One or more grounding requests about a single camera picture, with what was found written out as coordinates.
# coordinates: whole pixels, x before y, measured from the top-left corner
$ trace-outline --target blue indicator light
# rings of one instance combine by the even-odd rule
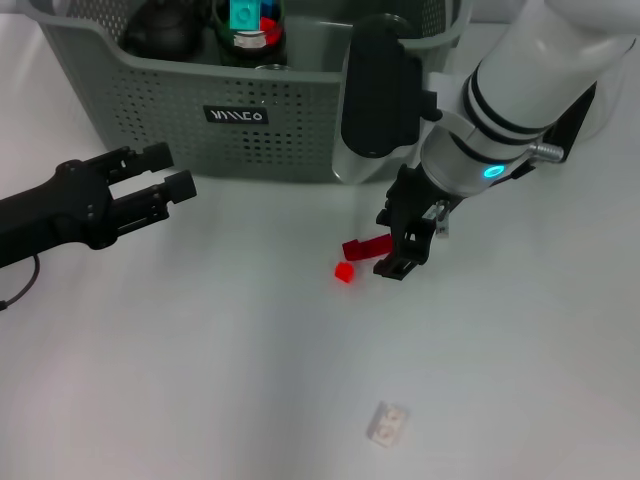
[[[487,168],[484,171],[484,176],[486,178],[497,177],[498,175],[502,175],[505,171],[506,167],[504,165],[496,165],[495,167]]]

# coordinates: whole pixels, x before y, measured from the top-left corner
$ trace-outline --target red block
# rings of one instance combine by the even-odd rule
[[[336,278],[344,283],[351,283],[355,276],[356,269],[350,263],[340,262],[336,267]]]

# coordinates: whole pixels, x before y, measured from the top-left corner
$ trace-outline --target cable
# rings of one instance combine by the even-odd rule
[[[33,285],[36,283],[36,280],[38,279],[38,275],[40,275],[40,258],[37,255],[34,255],[33,262],[34,262],[34,269],[33,269],[33,275],[31,275],[31,279],[29,280],[27,285],[22,290],[20,290],[20,292],[15,297],[9,300],[0,301],[0,312],[3,310],[6,310],[11,305],[13,305],[18,300],[20,300],[22,297],[24,297],[27,294],[27,292],[31,290],[31,287],[33,287]]]

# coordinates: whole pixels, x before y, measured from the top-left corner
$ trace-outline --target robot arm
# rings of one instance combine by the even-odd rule
[[[0,268],[64,243],[103,249],[119,236],[169,218],[168,202],[196,196],[188,171],[118,199],[109,186],[172,166],[165,143],[148,147],[141,155],[121,148],[85,162],[59,165],[48,182],[0,201]]]
[[[529,0],[494,50],[462,81],[442,74],[422,78],[422,70],[415,68],[419,60],[401,47],[402,32],[393,25],[378,28],[375,38],[382,43],[366,54],[360,46],[362,29],[354,28],[336,138],[336,175],[347,182],[363,181],[386,158],[416,142],[421,125],[435,124],[421,146],[420,165],[402,167],[387,193],[377,222],[391,228],[393,251],[374,272],[402,280],[426,263],[433,235],[446,233],[448,214],[462,200],[531,171],[534,159],[565,160],[593,99],[594,84],[634,42],[627,35],[634,24],[640,29],[640,19],[631,20],[634,14],[640,17],[640,4],[631,0]],[[617,21],[620,16],[627,23]],[[601,28],[596,29],[599,19]],[[369,22],[370,38],[374,28]],[[392,53],[381,58],[380,51]],[[413,68],[399,68],[403,65]],[[378,85],[363,88],[366,78],[375,78]],[[393,99],[387,92],[394,89],[396,100],[418,108],[403,110],[400,103],[376,101]],[[384,149],[368,148],[367,128],[373,131],[376,116],[393,119]],[[357,126],[364,131],[354,135]],[[543,143],[554,132],[567,138],[561,145]],[[375,138],[380,145],[381,134]]]

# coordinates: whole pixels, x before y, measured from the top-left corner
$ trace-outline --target black bottle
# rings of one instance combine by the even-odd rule
[[[210,5],[210,0],[193,6],[180,0],[148,0],[127,26],[124,49],[137,57],[189,60],[202,46],[206,3]]]

